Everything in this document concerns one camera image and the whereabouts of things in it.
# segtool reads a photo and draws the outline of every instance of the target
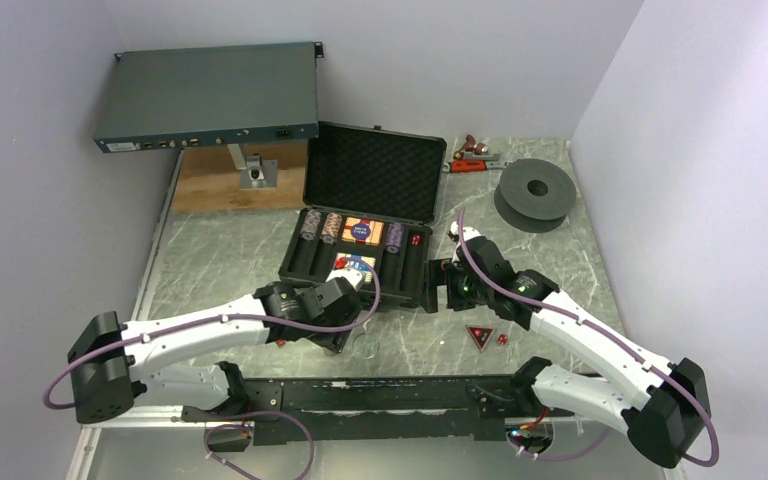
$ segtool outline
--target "open black case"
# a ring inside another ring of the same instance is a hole
[[[423,271],[434,221],[437,189],[446,154],[442,138],[387,132],[327,122],[319,123],[319,138],[310,140],[304,202],[293,238],[278,276],[294,286],[322,283],[334,268],[338,253],[375,259],[381,280],[382,303],[417,307],[423,293]],[[301,237],[311,209],[321,212],[315,237]],[[342,216],[342,236],[348,217],[384,223],[378,245],[322,241],[329,213]],[[385,248],[392,222],[404,226],[398,253]],[[371,302],[371,282],[361,288],[361,298]]]

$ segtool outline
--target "gray metal box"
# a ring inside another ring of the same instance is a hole
[[[322,44],[125,52],[93,140],[105,153],[318,135]]]

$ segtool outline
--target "table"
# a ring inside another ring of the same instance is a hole
[[[448,139],[453,148],[462,138]],[[568,144],[562,139],[479,139],[502,160],[539,158],[552,162],[575,181]],[[429,258],[450,257],[454,243],[445,235],[458,209],[466,207],[466,223],[496,242],[514,269],[533,268],[558,282],[596,318],[623,333],[616,304],[602,265],[590,221],[580,194],[567,221],[545,234],[520,232],[495,211],[493,191],[500,171],[444,174],[439,189],[434,235]],[[229,302],[278,280],[278,267],[290,241],[297,210],[260,210],[176,215],[167,223],[165,254],[150,281],[153,295],[143,305],[149,319],[184,314]],[[372,358],[353,349],[352,333],[346,349],[326,356],[322,348],[306,341],[283,347],[261,345],[214,352],[189,361],[205,366],[221,360],[237,363],[246,377],[351,377],[455,374],[505,374],[515,372],[532,356],[576,372],[592,371],[553,342],[498,319],[486,307],[463,312],[445,309],[440,290],[440,312],[390,309],[376,315],[368,334],[378,340]],[[469,337],[466,325],[495,328],[495,342],[481,352]]]

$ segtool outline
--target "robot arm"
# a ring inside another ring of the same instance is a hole
[[[135,405],[188,405],[217,415],[243,413],[250,399],[237,365],[179,365],[190,358],[232,347],[306,338],[340,352],[349,333],[311,333],[240,315],[269,315],[320,327],[351,323],[361,311],[357,290],[364,273],[335,270],[322,285],[294,289],[275,282],[225,305],[161,320],[120,324],[115,312],[90,321],[69,351],[68,360],[113,342],[139,339],[76,368],[72,374],[75,414],[79,423],[97,423],[121,415]],[[200,319],[198,326],[191,324]],[[152,338],[158,330],[171,330]]]
[[[458,240],[455,223],[450,237]],[[702,369],[686,358],[676,365],[631,342],[539,272],[514,271],[498,247],[475,229],[464,228],[463,240],[475,264],[493,283],[547,307],[516,301],[491,288],[468,262],[461,261],[464,252],[459,246],[452,259],[442,260],[439,267],[444,272],[448,308],[457,311],[487,305],[500,318],[564,346],[603,376],[577,375],[534,357],[511,379],[514,400],[531,407],[561,408],[603,423],[628,436],[646,458],[674,467],[702,431],[703,421],[688,400],[653,369],[665,372],[691,392],[710,415]],[[573,312],[578,320],[556,310]]]

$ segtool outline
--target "wall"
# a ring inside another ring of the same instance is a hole
[[[320,118],[569,138],[642,0],[106,0],[129,50],[325,43]]]
[[[768,478],[768,1],[647,0],[572,152],[628,332],[706,370],[689,477]]]
[[[168,154],[91,141],[121,48],[101,0],[0,0],[0,478],[64,477],[78,427],[43,386],[90,318],[128,318],[169,182]]]

